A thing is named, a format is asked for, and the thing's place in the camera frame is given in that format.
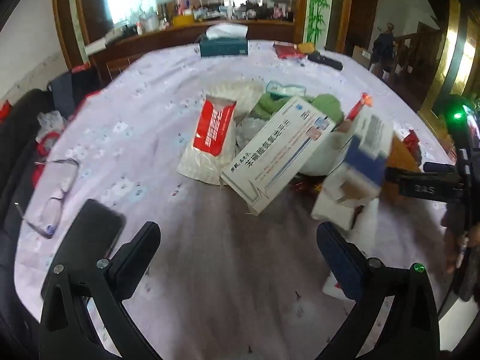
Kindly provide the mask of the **person's right hand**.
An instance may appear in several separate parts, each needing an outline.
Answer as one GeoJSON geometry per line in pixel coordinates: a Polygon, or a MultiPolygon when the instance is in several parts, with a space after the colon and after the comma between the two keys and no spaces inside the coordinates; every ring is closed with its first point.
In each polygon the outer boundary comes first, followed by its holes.
{"type": "Polygon", "coordinates": [[[444,252],[446,269],[449,274],[456,269],[457,259],[465,237],[468,238],[468,247],[479,245],[479,223],[473,225],[467,232],[464,229],[465,209],[462,205],[448,204],[447,210],[441,219],[441,226],[445,228],[444,252]]]}

